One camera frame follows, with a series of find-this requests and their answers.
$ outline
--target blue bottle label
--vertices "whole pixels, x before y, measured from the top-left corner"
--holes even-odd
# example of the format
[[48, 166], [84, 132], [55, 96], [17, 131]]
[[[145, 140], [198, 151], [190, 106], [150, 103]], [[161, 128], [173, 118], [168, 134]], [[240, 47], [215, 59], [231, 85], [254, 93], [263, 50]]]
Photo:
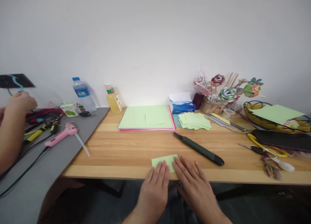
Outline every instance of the blue bottle label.
[[90, 92], [87, 88], [75, 90], [79, 98], [84, 98], [90, 95]]

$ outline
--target green paper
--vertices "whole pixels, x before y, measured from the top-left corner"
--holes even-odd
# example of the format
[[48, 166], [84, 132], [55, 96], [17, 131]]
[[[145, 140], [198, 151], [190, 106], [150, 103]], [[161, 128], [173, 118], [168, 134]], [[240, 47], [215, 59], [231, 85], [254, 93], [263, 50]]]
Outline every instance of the green paper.
[[211, 122], [207, 120], [201, 113], [186, 112], [184, 114], [178, 115], [178, 117], [182, 128], [194, 130], [204, 128], [209, 130], [212, 127]]
[[156, 159], [151, 159], [152, 166], [156, 169], [156, 166], [158, 165], [159, 162], [166, 161], [166, 164], [169, 166], [169, 172], [175, 172], [175, 169], [173, 167], [173, 162], [175, 161], [175, 157], [178, 158], [177, 154], [165, 156], [165, 157], [160, 157]]
[[167, 106], [129, 106], [118, 128], [173, 128], [170, 114]]
[[146, 123], [147, 125], [163, 124], [165, 118], [163, 115], [154, 114], [154, 112], [150, 111], [146, 113]]
[[281, 125], [283, 125], [289, 119], [305, 115], [304, 113], [283, 107], [281, 105], [265, 106], [261, 109], [251, 111], [259, 117]]

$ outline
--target yellow scissors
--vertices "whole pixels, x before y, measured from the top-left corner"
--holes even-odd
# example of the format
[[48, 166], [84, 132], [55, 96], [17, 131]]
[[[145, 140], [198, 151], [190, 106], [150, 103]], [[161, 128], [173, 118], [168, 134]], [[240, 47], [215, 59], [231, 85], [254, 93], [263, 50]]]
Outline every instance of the yellow scissors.
[[249, 138], [252, 142], [255, 143], [255, 145], [257, 145], [258, 147], [264, 149], [264, 150], [267, 151], [268, 153], [273, 154], [274, 156], [277, 156], [277, 157], [280, 157], [280, 158], [286, 158], [286, 157], [288, 156], [288, 154], [287, 154], [284, 150], [279, 149], [279, 148], [277, 148], [277, 147], [270, 146], [272, 149], [274, 149], [274, 150], [280, 152], [281, 154], [275, 152], [274, 150], [265, 148], [264, 146], [262, 146], [260, 143], [257, 142], [257, 138], [256, 138], [254, 135], [252, 135], [251, 133], [248, 133], [248, 134], [246, 134], [246, 135], [248, 136], [248, 138]]

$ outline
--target white spoon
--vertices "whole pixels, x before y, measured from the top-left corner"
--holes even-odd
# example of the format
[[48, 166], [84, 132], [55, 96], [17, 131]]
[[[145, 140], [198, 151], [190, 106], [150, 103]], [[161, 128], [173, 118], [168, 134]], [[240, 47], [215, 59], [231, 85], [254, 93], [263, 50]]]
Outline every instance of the white spoon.
[[271, 158], [271, 159], [273, 161], [275, 161], [279, 165], [279, 167], [285, 171], [293, 172], [295, 170], [293, 165], [291, 165], [287, 162], [282, 162], [282, 161], [278, 160], [277, 158]]

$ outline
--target pink glue gun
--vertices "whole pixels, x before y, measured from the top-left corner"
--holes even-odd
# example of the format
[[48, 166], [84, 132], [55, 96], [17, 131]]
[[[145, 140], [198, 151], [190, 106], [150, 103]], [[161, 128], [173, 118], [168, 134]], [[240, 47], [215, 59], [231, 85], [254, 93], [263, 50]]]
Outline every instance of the pink glue gun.
[[65, 124], [65, 130], [62, 131], [61, 134], [59, 134], [57, 137], [53, 138], [52, 140], [44, 143], [45, 146], [53, 147], [63, 139], [65, 139], [67, 136], [71, 135], [73, 136], [78, 132], [78, 129], [70, 122], [67, 122]]

